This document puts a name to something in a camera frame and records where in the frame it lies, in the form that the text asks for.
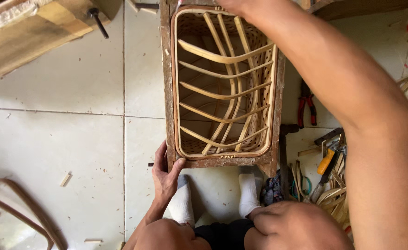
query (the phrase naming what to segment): foot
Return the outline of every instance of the foot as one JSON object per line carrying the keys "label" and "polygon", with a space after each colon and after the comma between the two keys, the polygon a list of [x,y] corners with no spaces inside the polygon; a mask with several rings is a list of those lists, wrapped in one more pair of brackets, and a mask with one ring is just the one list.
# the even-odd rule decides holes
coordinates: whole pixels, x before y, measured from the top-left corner
{"label": "foot", "polygon": [[189,179],[187,175],[178,177],[178,190],[168,204],[172,218],[179,224],[186,224],[195,228],[195,217],[192,209],[192,196],[190,195]]}
{"label": "foot", "polygon": [[247,219],[253,209],[260,206],[258,199],[263,181],[263,174],[257,166],[240,166],[241,199],[239,212],[243,219]]}

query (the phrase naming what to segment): pliers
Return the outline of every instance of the pliers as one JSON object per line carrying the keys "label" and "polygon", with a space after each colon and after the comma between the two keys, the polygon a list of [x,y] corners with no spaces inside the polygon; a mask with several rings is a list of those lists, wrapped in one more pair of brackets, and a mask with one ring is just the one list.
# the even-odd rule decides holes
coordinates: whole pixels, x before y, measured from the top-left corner
{"label": "pliers", "polygon": [[304,80],[301,81],[301,97],[299,98],[300,100],[300,105],[298,107],[298,126],[300,128],[304,128],[304,107],[309,105],[309,108],[311,110],[311,123],[313,126],[316,126],[316,108],[315,105],[312,101],[312,95],[311,90],[309,86],[307,86],[306,82]]}

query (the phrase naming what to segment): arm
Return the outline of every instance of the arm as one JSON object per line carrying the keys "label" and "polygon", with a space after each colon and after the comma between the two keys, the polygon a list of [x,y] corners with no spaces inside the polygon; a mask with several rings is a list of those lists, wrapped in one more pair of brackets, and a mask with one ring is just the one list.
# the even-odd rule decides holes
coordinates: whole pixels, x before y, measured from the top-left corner
{"label": "arm", "polygon": [[357,249],[408,249],[408,101],[328,23],[288,0],[219,0],[271,38],[344,127]]}
{"label": "arm", "polygon": [[122,250],[133,250],[135,248],[140,233],[148,224],[162,219],[168,203],[176,193],[178,188],[178,176],[182,168],[184,168],[185,159],[181,158],[176,161],[172,171],[167,173],[166,150],[167,145],[164,141],[156,151],[155,164],[151,169],[153,181],[155,182],[155,198]]}

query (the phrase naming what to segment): white sock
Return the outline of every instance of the white sock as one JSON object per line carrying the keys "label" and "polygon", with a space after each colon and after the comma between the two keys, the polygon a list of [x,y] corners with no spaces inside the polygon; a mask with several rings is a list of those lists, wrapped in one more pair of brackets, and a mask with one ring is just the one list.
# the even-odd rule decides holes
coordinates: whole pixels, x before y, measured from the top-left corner
{"label": "white sock", "polygon": [[195,217],[192,209],[192,196],[187,175],[181,174],[178,177],[178,190],[168,204],[168,210],[172,218],[179,224],[188,224],[195,228]]}
{"label": "white sock", "polygon": [[241,167],[240,175],[238,177],[241,189],[239,212],[241,218],[243,219],[247,218],[247,216],[252,212],[253,209],[261,207],[260,202],[258,201],[257,187],[255,184],[255,180],[259,178],[260,177],[255,177],[255,174],[252,170],[246,171],[245,166]]}

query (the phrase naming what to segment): black shorts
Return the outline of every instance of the black shorts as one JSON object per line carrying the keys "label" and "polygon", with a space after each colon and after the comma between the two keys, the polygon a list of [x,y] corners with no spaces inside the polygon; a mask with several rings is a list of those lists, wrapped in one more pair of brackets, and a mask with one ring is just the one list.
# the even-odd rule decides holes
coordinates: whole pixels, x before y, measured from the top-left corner
{"label": "black shorts", "polygon": [[253,221],[240,219],[230,224],[213,223],[195,228],[196,237],[204,238],[212,250],[244,250],[244,236],[255,227]]}

